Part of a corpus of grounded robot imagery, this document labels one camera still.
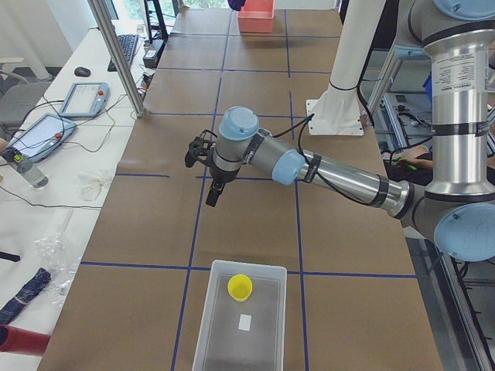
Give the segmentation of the blue storage bin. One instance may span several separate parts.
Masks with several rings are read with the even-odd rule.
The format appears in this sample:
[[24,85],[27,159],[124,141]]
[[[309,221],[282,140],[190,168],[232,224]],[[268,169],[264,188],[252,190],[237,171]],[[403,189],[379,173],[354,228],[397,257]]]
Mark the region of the blue storage bin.
[[430,102],[430,104],[432,104],[432,102],[433,102],[433,97],[432,97],[432,73],[429,73],[428,74],[428,76],[426,77],[426,79],[425,79],[422,87],[423,87],[423,89],[426,92],[428,101]]

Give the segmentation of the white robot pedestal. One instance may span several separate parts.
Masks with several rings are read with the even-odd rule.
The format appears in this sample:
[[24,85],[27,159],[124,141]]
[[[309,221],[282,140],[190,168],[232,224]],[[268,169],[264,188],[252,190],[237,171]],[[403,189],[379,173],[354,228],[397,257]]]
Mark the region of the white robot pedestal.
[[357,91],[385,4],[385,0],[349,2],[328,88],[319,99],[306,101],[311,135],[364,134]]

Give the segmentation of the yellow plastic cup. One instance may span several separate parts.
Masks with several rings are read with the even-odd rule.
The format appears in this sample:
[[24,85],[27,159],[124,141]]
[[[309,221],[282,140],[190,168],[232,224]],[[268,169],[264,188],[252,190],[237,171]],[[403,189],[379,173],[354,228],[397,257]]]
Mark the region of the yellow plastic cup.
[[228,294],[238,302],[248,300],[252,291],[252,280],[245,274],[236,274],[232,276],[227,283]]

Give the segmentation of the clear water bottle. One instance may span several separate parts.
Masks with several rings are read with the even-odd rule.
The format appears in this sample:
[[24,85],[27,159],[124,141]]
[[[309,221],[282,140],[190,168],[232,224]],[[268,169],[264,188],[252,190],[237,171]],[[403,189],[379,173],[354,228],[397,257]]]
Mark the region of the clear water bottle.
[[1,156],[10,164],[32,187],[41,188],[48,182],[46,175],[29,158],[19,150],[6,147]]

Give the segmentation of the pink plastic bin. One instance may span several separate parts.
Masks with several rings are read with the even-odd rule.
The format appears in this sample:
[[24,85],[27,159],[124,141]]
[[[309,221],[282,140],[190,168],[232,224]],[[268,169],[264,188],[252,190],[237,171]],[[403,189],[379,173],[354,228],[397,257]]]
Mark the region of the pink plastic bin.
[[273,0],[247,0],[237,13],[240,32],[271,33],[275,17]]

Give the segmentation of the clear plastic bin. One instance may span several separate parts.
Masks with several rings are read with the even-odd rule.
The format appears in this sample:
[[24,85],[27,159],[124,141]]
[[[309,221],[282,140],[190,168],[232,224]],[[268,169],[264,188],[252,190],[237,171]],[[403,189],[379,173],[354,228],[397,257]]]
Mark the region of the clear plastic bin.
[[[233,277],[252,283],[245,301],[228,291]],[[215,260],[203,307],[193,370],[283,370],[287,269]]]

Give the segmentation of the black computer mouse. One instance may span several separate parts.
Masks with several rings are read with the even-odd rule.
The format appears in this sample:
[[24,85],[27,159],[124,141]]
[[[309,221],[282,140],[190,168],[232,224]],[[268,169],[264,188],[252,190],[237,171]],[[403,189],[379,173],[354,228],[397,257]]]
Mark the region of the black computer mouse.
[[74,70],[74,75],[77,77],[89,77],[91,75],[91,71],[88,68],[79,66]]

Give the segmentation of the lower teach pendant tablet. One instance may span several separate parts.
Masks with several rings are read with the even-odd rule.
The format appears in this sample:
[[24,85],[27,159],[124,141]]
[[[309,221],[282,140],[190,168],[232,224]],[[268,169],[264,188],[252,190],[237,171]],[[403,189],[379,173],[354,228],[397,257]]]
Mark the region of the lower teach pendant tablet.
[[32,162],[41,162],[50,156],[74,132],[76,123],[55,114],[44,114],[9,145]]

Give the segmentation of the purple cloth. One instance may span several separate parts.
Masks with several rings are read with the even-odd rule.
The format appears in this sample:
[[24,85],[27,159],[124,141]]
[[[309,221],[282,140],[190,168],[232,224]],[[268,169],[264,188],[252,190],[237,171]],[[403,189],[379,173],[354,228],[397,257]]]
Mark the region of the purple cloth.
[[245,6],[246,0],[227,0],[227,3],[232,10],[240,12]]

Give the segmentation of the upper teach pendant tablet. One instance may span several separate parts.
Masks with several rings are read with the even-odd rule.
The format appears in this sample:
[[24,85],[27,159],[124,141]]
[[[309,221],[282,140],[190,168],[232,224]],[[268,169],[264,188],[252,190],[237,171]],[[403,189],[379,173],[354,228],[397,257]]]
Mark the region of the upper teach pendant tablet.
[[80,120],[96,117],[104,108],[109,95],[105,82],[73,83],[60,109],[60,115]]

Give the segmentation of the crumpled white tissue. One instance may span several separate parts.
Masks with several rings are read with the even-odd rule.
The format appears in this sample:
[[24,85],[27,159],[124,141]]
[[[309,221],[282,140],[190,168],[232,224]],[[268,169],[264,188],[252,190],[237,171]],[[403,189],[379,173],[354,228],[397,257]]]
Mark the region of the crumpled white tissue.
[[82,171],[77,174],[77,178],[79,198],[84,201],[95,201],[102,192],[109,190],[114,175],[107,170]]

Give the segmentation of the black keyboard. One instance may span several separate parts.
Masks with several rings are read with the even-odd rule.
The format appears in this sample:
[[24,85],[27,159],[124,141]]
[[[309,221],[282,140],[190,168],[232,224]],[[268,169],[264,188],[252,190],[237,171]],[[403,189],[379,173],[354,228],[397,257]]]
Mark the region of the black keyboard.
[[138,41],[139,41],[138,35],[132,35],[132,34],[118,35],[118,42],[128,66],[132,65],[132,61],[134,59],[135,50],[138,45]]

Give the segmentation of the aluminium frame post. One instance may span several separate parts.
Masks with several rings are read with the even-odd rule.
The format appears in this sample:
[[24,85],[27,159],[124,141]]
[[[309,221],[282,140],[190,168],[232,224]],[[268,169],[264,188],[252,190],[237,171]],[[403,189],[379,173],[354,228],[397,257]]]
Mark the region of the aluminium frame post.
[[88,0],[87,2],[96,20],[97,27],[101,31],[101,35],[104,39],[106,47],[108,48],[111,59],[116,66],[119,78],[125,89],[125,93],[131,101],[131,105],[136,116],[141,117],[145,113],[142,97],[138,93],[138,88],[136,87],[135,81],[131,75],[130,67],[128,66],[125,55],[121,50],[120,43],[111,22],[108,10],[106,9],[106,5],[104,4],[104,1],[101,0]]

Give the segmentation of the folded blue umbrella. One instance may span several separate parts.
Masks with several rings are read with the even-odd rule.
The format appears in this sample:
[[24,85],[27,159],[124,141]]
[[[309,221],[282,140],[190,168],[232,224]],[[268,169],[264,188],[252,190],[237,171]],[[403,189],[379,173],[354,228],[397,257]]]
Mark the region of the folded blue umbrella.
[[15,320],[23,309],[41,293],[50,281],[51,273],[41,267],[35,275],[21,287],[18,293],[1,308],[1,324],[8,325]]

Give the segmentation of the teach pendant tablet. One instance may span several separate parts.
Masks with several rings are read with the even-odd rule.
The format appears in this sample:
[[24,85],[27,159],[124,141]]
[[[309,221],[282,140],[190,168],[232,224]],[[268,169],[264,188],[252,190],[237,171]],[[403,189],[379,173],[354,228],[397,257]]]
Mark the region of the teach pendant tablet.
[[109,95],[105,82],[73,83],[60,109],[60,115],[80,120],[96,117],[104,108]]
[[55,114],[44,114],[9,145],[32,162],[41,162],[50,156],[74,132],[76,123]]

